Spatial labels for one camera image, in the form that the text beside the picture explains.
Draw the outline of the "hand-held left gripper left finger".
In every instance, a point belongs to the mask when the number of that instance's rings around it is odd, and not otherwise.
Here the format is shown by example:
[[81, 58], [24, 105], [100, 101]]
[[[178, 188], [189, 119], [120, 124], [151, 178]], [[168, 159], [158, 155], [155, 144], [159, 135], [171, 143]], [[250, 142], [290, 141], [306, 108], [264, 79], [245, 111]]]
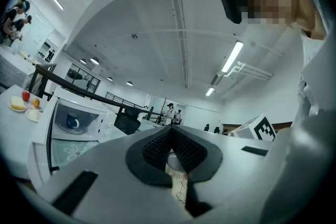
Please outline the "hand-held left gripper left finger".
[[170, 187], [151, 186], [127, 166], [138, 141], [168, 131], [159, 127], [101, 143], [61, 168], [38, 194], [67, 221], [85, 224], [181, 224], [192, 216]]

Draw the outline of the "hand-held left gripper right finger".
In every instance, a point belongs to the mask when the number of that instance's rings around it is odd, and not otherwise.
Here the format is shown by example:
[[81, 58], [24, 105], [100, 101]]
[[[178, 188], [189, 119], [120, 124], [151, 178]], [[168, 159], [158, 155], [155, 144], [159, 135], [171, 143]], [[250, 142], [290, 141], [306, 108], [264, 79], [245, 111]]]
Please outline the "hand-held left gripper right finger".
[[261, 175], [270, 141], [171, 128], [173, 150], [187, 172], [187, 220], [263, 224]]

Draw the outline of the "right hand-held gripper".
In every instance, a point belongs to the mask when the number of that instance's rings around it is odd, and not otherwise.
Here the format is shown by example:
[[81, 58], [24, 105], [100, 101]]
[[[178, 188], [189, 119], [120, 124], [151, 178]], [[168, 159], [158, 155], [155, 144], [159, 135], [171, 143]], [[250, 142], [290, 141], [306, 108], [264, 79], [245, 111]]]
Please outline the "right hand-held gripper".
[[261, 114], [232, 131], [232, 136], [263, 141], [273, 141], [276, 132], [264, 114]]

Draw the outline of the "white washing machine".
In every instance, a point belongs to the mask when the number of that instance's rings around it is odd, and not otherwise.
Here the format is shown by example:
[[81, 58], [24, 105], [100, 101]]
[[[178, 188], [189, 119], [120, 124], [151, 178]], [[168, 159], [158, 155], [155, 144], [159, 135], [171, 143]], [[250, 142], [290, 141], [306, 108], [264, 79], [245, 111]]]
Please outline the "white washing machine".
[[[51, 164], [52, 139], [98, 141], [101, 144], [125, 136], [115, 127], [117, 115], [107, 104], [89, 100], [60, 87], [55, 92], [37, 122], [29, 147], [27, 169], [35, 189], [39, 189], [53, 174], [65, 167], [53, 167]], [[69, 112], [79, 116], [80, 125], [77, 129], [67, 128]]]

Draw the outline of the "black office chair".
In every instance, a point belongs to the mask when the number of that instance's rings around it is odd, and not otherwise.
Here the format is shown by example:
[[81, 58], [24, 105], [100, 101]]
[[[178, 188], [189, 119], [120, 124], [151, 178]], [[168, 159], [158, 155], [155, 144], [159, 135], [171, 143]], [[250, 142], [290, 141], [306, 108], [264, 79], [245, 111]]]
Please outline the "black office chair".
[[141, 122], [138, 120], [140, 112], [137, 108], [125, 108], [124, 112], [117, 116], [114, 123], [115, 127], [126, 135], [135, 133], [141, 125]]

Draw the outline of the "ceiling air vent unit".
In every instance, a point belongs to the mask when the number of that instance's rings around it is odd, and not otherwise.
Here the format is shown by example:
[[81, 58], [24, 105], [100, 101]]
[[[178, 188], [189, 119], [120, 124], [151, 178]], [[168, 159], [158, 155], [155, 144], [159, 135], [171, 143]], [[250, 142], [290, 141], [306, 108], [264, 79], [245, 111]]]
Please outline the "ceiling air vent unit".
[[215, 73], [210, 85], [212, 86], [216, 86], [220, 83], [220, 81], [222, 80], [224, 74], [222, 72], [218, 72], [218, 73]]

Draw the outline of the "wooden coat rack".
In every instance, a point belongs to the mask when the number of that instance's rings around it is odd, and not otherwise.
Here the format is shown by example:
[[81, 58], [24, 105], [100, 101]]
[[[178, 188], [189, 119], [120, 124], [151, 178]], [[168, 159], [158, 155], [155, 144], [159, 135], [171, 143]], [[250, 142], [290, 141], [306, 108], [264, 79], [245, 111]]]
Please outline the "wooden coat rack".
[[158, 118], [156, 120], [156, 124], [158, 124], [158, 125], [163, 125], [164, 124], [166, 111], [167, 111], [167, 99], [164, 99], [163, 105], [161, 107], [160, 115], [158, 116]]

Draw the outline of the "black railing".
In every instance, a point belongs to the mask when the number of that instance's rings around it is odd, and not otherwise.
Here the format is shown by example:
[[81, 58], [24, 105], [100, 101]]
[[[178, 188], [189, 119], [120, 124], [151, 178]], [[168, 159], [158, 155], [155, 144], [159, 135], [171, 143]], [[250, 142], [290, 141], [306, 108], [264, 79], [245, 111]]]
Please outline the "black railing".
[[30, 83], [28, 84], [28, 91], [30, 93], [33, 92], [33, 87], [35, 85], [35, 81], [38, 75], [41, 75], [41, 80], [40, 83], [38, 84], [38, 90], [37, 90], [37, 96], [39, 98], [42, 98], [44, 95], [51, 98], [56, 92], [53, 94], [48, 93], [45, 91], [46, 84], [50, 80], [54, 82], [56, 85], [60, 86], [63, 89], [69, 90], [70, 92], [77, 94], [81, 97], [88, 97], [90, 100], [96, 100], [101, 103], [105, 103], [108, 105], [116, 106], [119, 108], [117, 112], [117, 117], [119, 117], [122, 113], [122, 111], [126, 108], [136, 108], [139, 110], [140, 113], [144, 113], [144, 116], [142, 117], [143, 119], [147, 119], [148, 121], [150, 120], [153, 115], [156, 115], [158, 118], [161, 116], [160, 113], [153, 112], [153, 108], [150, 110], [141, 108], [140, 106], [129, 102], [122, 100], [121, 102], [115, 102], [114, 99], [107, 99], [104, 97], [101, 97], [97, 94], [91, 93], [87, 90], [81, 89], [78, 86], [68, 82], [67, 80], [59, 77], [58, 75], [53, 73], [53, 70], [55, 69], [56, 64], [34, 64], [35, 66], [35, 72], [33, 73], [33, 76], [31, 78]]

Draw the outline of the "person's neck and chest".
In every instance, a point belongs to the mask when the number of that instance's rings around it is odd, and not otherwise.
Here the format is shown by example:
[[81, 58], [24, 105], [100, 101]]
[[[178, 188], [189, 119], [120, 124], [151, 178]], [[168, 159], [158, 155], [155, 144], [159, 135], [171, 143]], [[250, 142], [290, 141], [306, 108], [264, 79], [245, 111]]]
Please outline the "person's neck and chest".
[[311, 39], [324, 40], [327, 36], [313, 0], [292, 0], [292, 23], [297, 24]]

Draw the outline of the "yellow cake slice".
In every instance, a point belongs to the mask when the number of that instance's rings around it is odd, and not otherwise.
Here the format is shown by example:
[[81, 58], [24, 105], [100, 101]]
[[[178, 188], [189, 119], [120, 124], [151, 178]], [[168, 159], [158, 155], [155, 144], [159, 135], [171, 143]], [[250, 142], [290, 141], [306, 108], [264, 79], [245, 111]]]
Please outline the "yellow cake slice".
[[23, 99], [17, 96], [12, 96], [10, 103], [12, 107], [17, 109], [23, 109], [25, 107]]

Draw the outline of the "white ceiling pipe bracket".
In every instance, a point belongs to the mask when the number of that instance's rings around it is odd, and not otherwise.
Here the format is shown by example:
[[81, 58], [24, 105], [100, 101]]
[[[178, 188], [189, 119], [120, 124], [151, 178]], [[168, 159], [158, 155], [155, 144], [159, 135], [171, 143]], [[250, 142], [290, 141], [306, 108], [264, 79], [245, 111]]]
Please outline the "white ceiling pipe bracket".
[[224, 77], [230, 77], [233, 73], [265, 81], [268, 81], [273, 77], [273, 74], [270, 72], [248, 65], [246, 63], [242, 63], [240, 61], [238, 61], [237, 65], [232, 67], [229, 72], [224, 75]]

